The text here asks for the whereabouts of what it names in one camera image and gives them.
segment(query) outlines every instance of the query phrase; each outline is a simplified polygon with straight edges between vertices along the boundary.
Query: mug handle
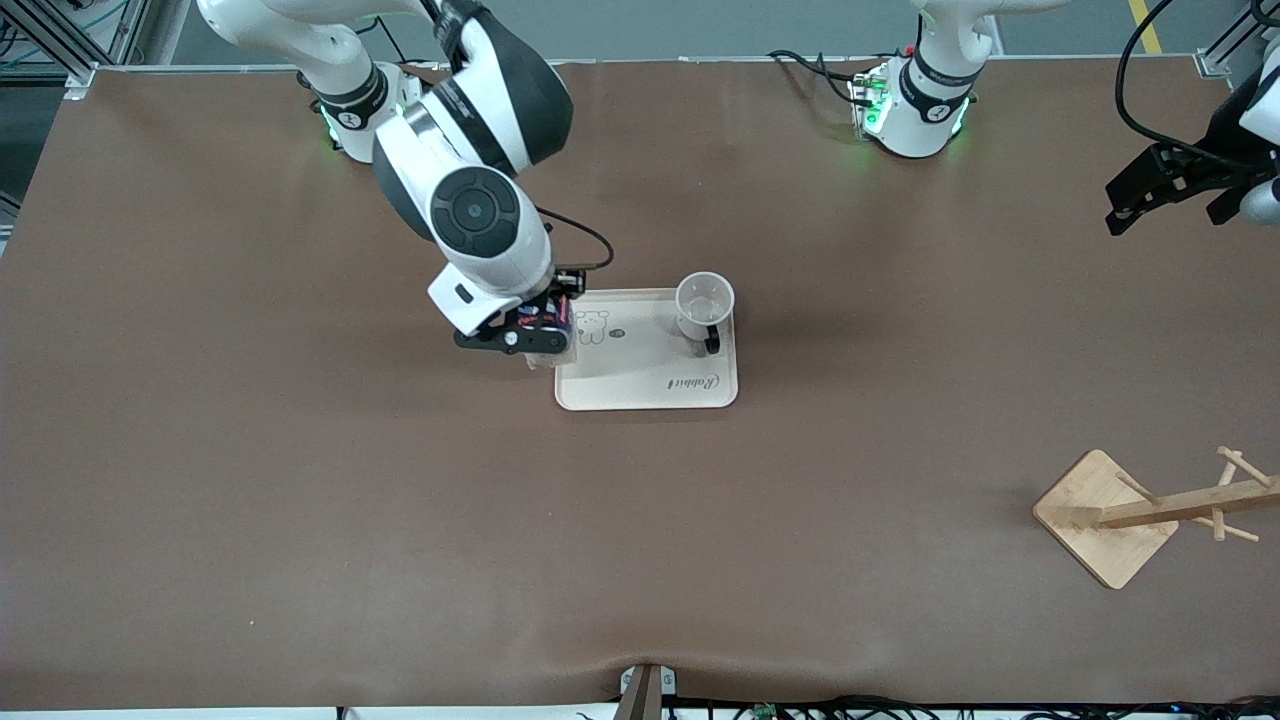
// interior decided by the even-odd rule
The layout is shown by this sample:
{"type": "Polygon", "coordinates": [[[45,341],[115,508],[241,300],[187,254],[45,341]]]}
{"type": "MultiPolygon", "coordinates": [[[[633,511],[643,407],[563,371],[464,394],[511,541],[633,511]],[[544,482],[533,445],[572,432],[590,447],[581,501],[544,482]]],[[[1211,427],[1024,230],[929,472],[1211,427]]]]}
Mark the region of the mug handle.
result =
{"type": "Polygon", "coordinates": [[[716,325],[707,325],[707,354],[716,355],[719,352],[719,328],[716,325]]]}

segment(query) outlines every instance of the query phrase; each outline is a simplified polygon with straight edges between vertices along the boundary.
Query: cup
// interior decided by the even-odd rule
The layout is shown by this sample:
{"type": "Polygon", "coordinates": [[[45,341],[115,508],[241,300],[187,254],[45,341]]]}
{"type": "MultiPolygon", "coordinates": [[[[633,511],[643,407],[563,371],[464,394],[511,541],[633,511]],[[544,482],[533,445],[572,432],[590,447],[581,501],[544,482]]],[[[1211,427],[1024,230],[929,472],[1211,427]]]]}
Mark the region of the cup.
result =
{"type": "Polygon", "coordinates": [[[719,352],[721,324],[733,313],[733,286],[716,273],[694,273],[676,288],[676,325],[708,355],[719,352]]]}

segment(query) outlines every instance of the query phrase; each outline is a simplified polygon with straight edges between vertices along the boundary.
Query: yellow tape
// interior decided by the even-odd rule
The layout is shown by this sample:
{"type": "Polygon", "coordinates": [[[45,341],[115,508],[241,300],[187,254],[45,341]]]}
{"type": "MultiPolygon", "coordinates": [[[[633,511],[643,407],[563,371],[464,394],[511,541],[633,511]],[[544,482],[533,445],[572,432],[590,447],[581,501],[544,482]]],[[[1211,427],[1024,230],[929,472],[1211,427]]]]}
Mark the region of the yellow tape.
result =
{"type": "MultiPolygon", "coordinates": [[[[1138,24],[1147,17],[1147,3],[1146,0],[1129,0],[1129,10],[1133,12],[1133,24],[1138,24]]],[[[1147,51],[1148,55],[1158,55],[1164,53],[1160,49],[1160,38],[1156,37],[1156,24],[1152,23],[1147,26],[1147,29],[1142,31],[1142,49],[1147,51]]]]}

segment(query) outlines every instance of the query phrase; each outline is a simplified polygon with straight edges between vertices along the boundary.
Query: table surface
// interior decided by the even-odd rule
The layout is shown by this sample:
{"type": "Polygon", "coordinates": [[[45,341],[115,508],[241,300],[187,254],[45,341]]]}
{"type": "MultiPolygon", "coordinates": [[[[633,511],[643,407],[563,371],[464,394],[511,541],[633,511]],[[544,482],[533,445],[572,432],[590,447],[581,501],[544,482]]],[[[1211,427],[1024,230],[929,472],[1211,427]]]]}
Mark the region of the table surface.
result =
{"type": "MultiPolygon", "coordinates": [[[[1134,65],[1198,137],[1225,88],[1134,65]]],[[[1108,237],[1144,146],[1112,73],[992,63],[910,161],[771,64],[564,67],[570,146],[521,183],[613,238],[595,286],[739,297],[735,405],[621,414],[453,346],[438,251],[292,76],[99,73],[0,266],[0,703],[580,702],[637,661],[685,696],[1275,692],[1280,514],[1120,592],[1032,518],[1093,447],[1156,492],[1219,445],[1280,471],[1280,241],[1198,202],[1108,237]]]]}

